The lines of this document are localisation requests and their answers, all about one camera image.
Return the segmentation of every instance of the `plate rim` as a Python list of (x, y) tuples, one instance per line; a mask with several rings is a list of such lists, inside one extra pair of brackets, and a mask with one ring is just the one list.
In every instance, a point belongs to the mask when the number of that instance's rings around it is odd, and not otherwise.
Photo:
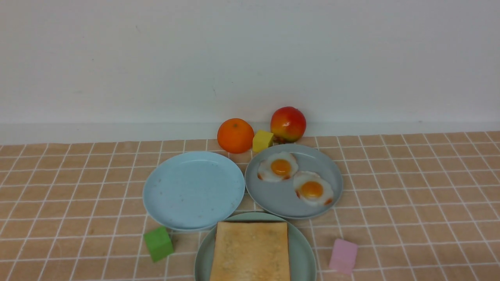
[[(238, 171), (241, 171), (240, 168), (238, 167), (238, 165), (236, 165), (236, 163), (234, 163), (231, 159), (229, 159), (228, 157), (225, 157), (223, 155), (220, 155), (219, 153), (215, 153), (215, 152), (212, 152), (212, 151), (187, 151), (187, 152), (183, 152), (181, 154), (178, 154), (178, 155), (175, 155), (165, 161), (163, 161), (162, 163), (160, 163), (158, 166), (156, 166), (156, 168), (154, 168), (154, 170), (147, 176), (147, 179), (146, 181), (144, 182), (144, 188), (142, 189), (142, 204), (144, 205), (144, 209), (146, 210), (146, 214), (151, 217), (155, 222), (157, 222), (158, 224), (160, 224), (161, 226), (163, 227), (166, 227), (166, 228), (169, 228), (171, 230), (174, 230), (174, 231), (179, 231), (179, 232), (197, 232), (197, 231), (203, 231), (203, 230), (207, 230), (207, 229), (211, 229), (213, 228), (214, 226), (217, 225), (217, 223), (220, 221), (220, 220), (217, 220), (214, 224), (211, 224), (211, 225), (208, 225), (208, 226), (204, 226), (202, 228), (178, 228), (178, 227), (172, 227), (171, 225), (165, 225), (163, 224), (162, 222), (158, 221), (153, 215), (151, 215), (150, 211), (148, 210), (148, 207), (147, 207), (147, 204), (146, 204), (146, 200), (145, 200), (145, 193), (146, 193), (146, 186), (148, 185), (148, 182), (150, 182), (151, 180), (151, 175), (154, 174), (161, 166), (163, 165), (166, 165), (167, 162), (172, 162), (174, 160), (172, 159), (175, 159), (175, 158), (180, 158), (180, 157), (185, 157), (185, 155), (193, 155), (193, 154), (199, 154), (199, 155), (213, 155), (215, 156), (216, 158), (219, 158), (221, 159), (223, 162), (227, 162), (229, 165), (231, 166), (234, 166)], [(241, 196), (238, 196), (239, 197), (239, 200), (237, 201), (237, 204), (235, 203), (234, 204), (234, 209), (232, 209), (232, 211), (230, 212), (230, 215), (222, 220), (225, 220), (227, 218), (230, 218), (231, 215), (236, 211), (236, 209), (238, 208), (238, 206), (241, 204), (242, 200), (243, 200), (243, 197), (245, 196), (245, 189), (246, 189), (246, 183), (245, 183), (245, 176), (243, 175), (243, 173), (241, 173), (241, 178), (243, 179), (243, 189), (241, 191)]]
[(337, 164), (335, 163), (335, 161), (333, 161), (332, 159), (330, 159), (326, 154), (324, 154), (323, 152), (319, 151), (318, 149), (315, 149), (313, 147), (310, 147), (310, 146), (307, 146), (307, 145), (303, 145), (303, 144), (296, 144), (296, 143), (285, 143), (285, 144), (277, 144), (277, 145), (273, 145), (271, 147), (268, 147), (264, 150), (262, 150), (261, 152), (259, 153), (262, 153), (266, 150), (269, 150), (269, 149), (272, 149), (274, 147), (280, 147), (280, 146), (287, 146), (287, 147), (302, 147), (302, 148), (305, 148), (306, 150), (313, 150), (315, 151), (316, 153), (320, 153), (322, 155), (324, 155), (326, 158), (328, 158), (331, 163), (333, 164), (333, 166), (336, 168), (336, 171), (338, 172), (338, 174), (340, 175), (340, 194), (338, 195), (337, 197), (337, 200), (327, 209), (325, 209), (324, 211), (321, 211), (317, 214), (313, 214), (313, 215), (309, 215), (309, 216), (287, 216), (287, 215), (282, 215), (282, 214), (278, 214), (276, 212), (273, 212), (273, 211), (270, 211), (266, 208), (264, 208), (262, 205), (260, 205), (257, 200), (255, 200), (255, 198), (252, 196), (252, 193), (250, 192), (250, 189), (248, 188), (247, 186), (247, 171), (250, 167), (250, 164), (252, 163), (252, 161), (254, 160), (255, 157), (253, 157), (250, 162), (248, 163), (248, 165), (246, 166), (245, 168), (245, 173), (244, 173), (244, 179), (245, 179), (245, 188), (246, 190), (248, 191), (248, 194), (250, 195), (250, 197), (252, 198), (252, 200), (257, 204), (259, 205), (259, 207), (261, 207), (262, 209), (264, 209), (266, 212), (270, 213), (270, 214), (273, 214), (277, 217), (280, 217), (280, 218), (284, 218), (284, 219), (289, 219), (289, 220), (309, 220), (309, 219), (313, 219), (313, 218), (316, 218), (316, 217), (319, 217), (321, 215), (324, 215), (325, 213), (327, 213), (330, 209), (333, 209), (334, 206), (340, 201), (340, 199), (342, 198), (342, 194), (344, 193), (344, 179), (342, 178), (342, 172), (341, 170), (339, 169), (339, 166), (337, 166)]
[[(307, 245), (309, 245), (308, 249), (310, 251), (310, 256), (312, 257), (312, 260), (314, 261), (314, 279), (312, 281), (315, 281), (316, 280), (316, 277), (318, 275), (318, 261), (316, 260), (316, 256), (315, 256), (315, 252), (313, 250), (313, 247), (311, 246), (311, 244), (309, 244), (309, 241), (307, 240), (307, 238), (304, 236), (304, 234), (295, 226), (293, 225), (292, 223), (290, 223), (288, 220), (278, 216), (278, 215), (275, 215), (275, 214), (272, 214), (272, 213), (267, 213), (267, 212), (262, 212), (262, 211), (248, 211), (248, 212), (243, 212), (243, 213), (239, 213), (239, 214), (235, 214), (235, 215), (232, 215), (224, 220), (222, 220), (223, 222), (228, 222), (228, 221), (232, 221), (232, 218), (237, 218), (237, 217), (240, 217), (240, 216), (248, 216), (249, 214), (254, 214), (254, 215), (257, 215), (257, 216), (263, 216), (262, 220), (261, 221), (270, 221), (270, 222), (273, 222), (275, 220), (270, 220), (269, 218), (275, 218), (275, 219), (278, 219), (279, 221), (281, 222), (286, 222), (287, 225), (288, 225), (288, 228), (292, 227), (294, 228), (295, 230), (297, 230), (297, 232), (300, 234), (299, 237), (301, 237), (301, 239), (307, 243)], [(210, 229), (210, 231), (206, 234), (206, 236), (203, 238), (203, 241), (201, 241), (201, 243), (199, 244), (199, 247), (198, 247), (198, 250), (196, 251), (196, 257), (194, 258), (194, 267), (193, 267), (193, 275), (194, 275), (194, 281), (199, 281), (199, 277), (198, 277), (198, 273), (197, 273), (197, 267), (198, 267), (198, 264), (199, 264), (199, 256), (200, 256), (200, 249), (202, 248), (202, 245), (205, 243), (205, 241), (208, 239), (209, 235), (212, 233), (212, 232), (215, 232), (217, 229), (217, 224), (212, 228)]]

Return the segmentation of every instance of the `green plate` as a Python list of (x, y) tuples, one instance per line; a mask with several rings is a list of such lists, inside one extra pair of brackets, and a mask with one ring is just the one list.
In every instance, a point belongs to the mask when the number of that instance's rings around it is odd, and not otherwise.
[[(246, 212), (231, 216), (226, 222), (269, 221), (284, 222), (273, 214), (264, 212)], [(214, 261), (215, 234), (214, 227), (201, 243), (194, 262), (194, 280), (209, 281)], [(313, 249), (302, 233), (288, 222), (288, 253), (290, 255), (291, 281), (316, 281), (316, 260)]]

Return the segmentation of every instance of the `gray plate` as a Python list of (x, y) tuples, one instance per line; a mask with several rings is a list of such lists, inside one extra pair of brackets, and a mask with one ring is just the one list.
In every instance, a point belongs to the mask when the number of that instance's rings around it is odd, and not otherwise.
[[(227, 218), (227, 222), (270, 221), (283, 222), (284, 219), (263, 212), (246, 212)], [(203, 239), (194, 262), (194, 280), (209, 281), (214, 261), (216, 227)], [(307, 239), (288, 222), (288, 252), (290, 258), (291, 281), (316, 281), (316, 260)]]
[[(310, 206), (297, 197), (293, 188), (293, 178), (281, 182), (265, 182), (257, 177), (262, 160), (279, 152), (290, 152), (297, 159), (299, 171), (318, 173), (333, 189), (333, 202), (325, 206)], [(245, 171), (248, 193), (264, 210), (287, 219), (310, 219), (319, 216), (339, 201), (342, 190), (342, 174), (339, 167), (325, 154), (299, 144), (280, 144), (269, 147), (257, 154)]]

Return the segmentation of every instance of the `pink block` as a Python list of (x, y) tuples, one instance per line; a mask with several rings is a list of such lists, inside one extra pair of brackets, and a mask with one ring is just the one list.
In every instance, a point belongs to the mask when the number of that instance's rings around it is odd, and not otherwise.
[(328, 267), (350, 275), (353, 272), (357, 254), (358, 245), (342, 239), (337, 239), (333, 244), (333, 251), (331, 252), (331, 259)]

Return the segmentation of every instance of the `empty plate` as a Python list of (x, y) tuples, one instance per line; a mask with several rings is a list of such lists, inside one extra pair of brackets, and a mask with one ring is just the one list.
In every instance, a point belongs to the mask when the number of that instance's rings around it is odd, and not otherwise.
[(161, 225), (198, 231), (228, 218), (245, 193), (242, 171), (227, 157), (187, 152), (159, 165), (147, 178), (144, 206)]
[[(266, 182), (257, 177), (259, 165), (272, 154), (290, 152), (297, 159), (299, 171), (318, 173), (331, 185), (333, 202), (324, 206), (310, 206), (299, 199), (293, 187), (293, 178), (280, 182)], [(309, 219), (330, 209), (340, 199), (343, 190), (342, 174), (337, 165), (317, 149), (299, 144), (280, 144), (257, 154), (245, 171), (248, 193), (264, 210), (287, 219)]]

